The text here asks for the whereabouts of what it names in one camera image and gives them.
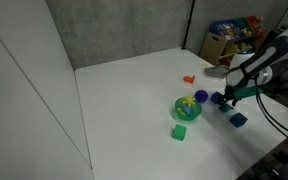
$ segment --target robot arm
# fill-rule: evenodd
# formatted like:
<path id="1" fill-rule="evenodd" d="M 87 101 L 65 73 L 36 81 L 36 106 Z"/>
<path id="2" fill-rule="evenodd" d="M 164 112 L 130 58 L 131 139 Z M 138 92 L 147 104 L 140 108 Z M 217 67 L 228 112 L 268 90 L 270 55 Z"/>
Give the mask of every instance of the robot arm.
<path id="1" fill-rule="evenodd" d="M 232 94 L 236 90 L 254 86 L 252 78 L 264 76 L 265 73 L 272 73 L 267 71 L 266 68 L 285 59 L 288 59 L 288 29 L 248 60 L 241 63 L 240 66 L 229 70 L 226 75 L 227 85 L 222 103 L 232 100 Z M 267 83 L 269 80 L 266 79 L 259 84 Z"/>

